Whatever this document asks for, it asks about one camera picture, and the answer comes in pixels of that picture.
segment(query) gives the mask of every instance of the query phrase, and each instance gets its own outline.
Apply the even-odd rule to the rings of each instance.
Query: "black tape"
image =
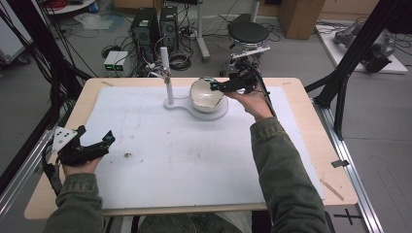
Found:
[[[346,167],[346,166],[349,165],[349,162],[346,161],[346,160],[336,160],[334,162],[331,162],[331,164],[334,168],[337,168],[337,167],[340,167],[340,166]]]

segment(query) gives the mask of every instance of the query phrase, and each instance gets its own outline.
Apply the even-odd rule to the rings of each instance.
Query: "white bowl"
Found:
[[[222,103],[223,92],[211,90],[211,78],[200,78],[195,81],[190,88],[189,96],[191,105],[198,111],[212,113],[216,111]]]

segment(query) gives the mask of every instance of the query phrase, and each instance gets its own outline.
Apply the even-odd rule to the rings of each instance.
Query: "tiled floor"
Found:
[[[110,31],[79,31],[69,40],[90,68],[105,76],[101,50],[112,45],[117,37],[125,36],[129,22],[110,16],[117,28]],[[277,24],[275,18],[259,21]],[[67,26],[79,30],[80,26]],[[309,40],[288,40],[278,33],[280,42],[269,42],[271,50],[261,58],[264,77],[296,77],[304,85],[328,75],[334,66],[317,35]],[[195,42],[192,66],[183,72],[173,71],[173,77],[217,76],[230,54],[226,37],[206,37],[212,59],[202,63]],[[404,65],[412,64],[410,55],[397,51],[395,56]],[[78,67],[87,67],[75,58]],[[0,71],[0,171],[21,147],[48,108],[49,85],[40,76],[35,64],[14,65]],[[385,232],[412,231],[412,74],[354,73],[349,80],[343,136],[360,173],[367,194]],[[316,96],[319,90],[309,95]],[[0,222],[0,232],[41,232],[44,221],[24,219],[23,210],[38,179],[33,175],[17,201]],[[338,229],[348,232],[351,229]]]

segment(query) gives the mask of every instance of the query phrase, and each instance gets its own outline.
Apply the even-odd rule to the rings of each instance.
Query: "black stool seat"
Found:
[[[261,46],[269,37],[269,31],[255,22],[238,22],[229,28],[229,38],[234,43]]]

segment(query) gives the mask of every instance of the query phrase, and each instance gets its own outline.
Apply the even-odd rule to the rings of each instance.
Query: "green jacket sleeve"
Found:
[[[67,176],[48,219],[45,233],[103,232],[102,199],[94,174]]]
[[[278,119],[256,122],[251,135],[272,232],[329,232],[322,199]]]

